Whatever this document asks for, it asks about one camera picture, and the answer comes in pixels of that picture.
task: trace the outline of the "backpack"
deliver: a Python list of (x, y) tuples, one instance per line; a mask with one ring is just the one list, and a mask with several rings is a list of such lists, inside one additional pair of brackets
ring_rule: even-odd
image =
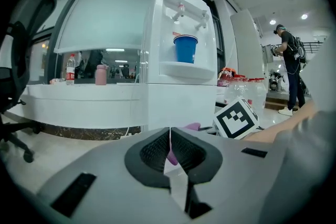
[(306, 51), (304, 49), (303, 43), (301, 42), (300, 38), (294, 37), (292, 35), (292, 39), (293, 39), (294, 46), (288, 44), (289, 54), (292, 55), (295, 59), (299, 59), (300, 62), (307, 63)]

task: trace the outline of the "white counter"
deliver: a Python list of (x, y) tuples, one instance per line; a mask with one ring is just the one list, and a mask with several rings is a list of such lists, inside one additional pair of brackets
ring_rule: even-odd
[(29, 85), (21, 96), (27, 104), (19, 104), (9, 112), (64, 127), (108, 129), (139, 126), (145, 124), (140, 89), (141, 85), (132, 83)]

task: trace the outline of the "pink cup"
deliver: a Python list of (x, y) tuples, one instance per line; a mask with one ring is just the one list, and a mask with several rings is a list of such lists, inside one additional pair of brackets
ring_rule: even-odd
[(106, 66), (97, 65), (96, 70), (96, 85), (106, 85)]

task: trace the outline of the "man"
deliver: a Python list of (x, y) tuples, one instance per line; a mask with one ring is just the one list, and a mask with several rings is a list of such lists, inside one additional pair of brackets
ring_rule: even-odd
[(296, 97), (299, 100), (299, 107), (305, 104), (305, 96), (300, 85), (300, 60), (295, 59), (293, 49), (295, 48), (294, 37), (287, 31), (283, 25), (277, 25), (274, 34), (281, 37), (281, 46), (276, 48), (274, 52), (277, 55), (283, 56), (288, 74), (289, 82), (289, 101), (288, 106), (279, 110), (280, 114), (293, 116), (293, 107), (296, 104)]

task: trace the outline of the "water bottle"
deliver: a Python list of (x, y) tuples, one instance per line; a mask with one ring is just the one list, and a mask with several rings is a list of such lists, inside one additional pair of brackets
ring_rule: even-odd
[(264, 80), (263, 78), (256, 78), (254, 80), (256, 89), (256, 98), (253, 105), (253, 109), (257, 113), (259, 118), (261, 118), (263, 115), (267, 94), (267, 90), (264, 86), (263, 80)]
[(242, 79), (242, 95), (241, 97), (244, 98), (249, 104), (251, 102), (251, 99), (249, 99), (249, 85), (248, 85), (248, 78), (243, 78)]
[(247, 88), (248, 88), (247, 102), (254, 109), (255, 102), (256, 102), (256, 95), (257, 95), (255, 79), (249, 79), (247, 81)]
[(237, 78), (232, 78), (230, 80), (230, 83), (227, 87), (227, 90), (225, 91), (224, 94), (224, 103), (225, 104), (230, 104), (233, 100), (235, 100), (237, 97)]
[(261, 107), (264, 109), (265, 103), (266, 103), (267, 89), (264, 84), (264, 78), (259, 78), (257, 79), (257, 81), (258, 81), (258, 84), (257, 84), (258, 99), (261, 104)]
[(71, 54), (67, 62), (66, 85), (75, 84), (75, 67), (76, 67), (75, 54)]
[(235, 86), (235, 90), (236, 90), (236, 96), (237, 97), (241, 97), (246, 99), (246, 84), (244, 82), (245, 76), (243, 75), (235, 75), (236, 78), (236, 86)]

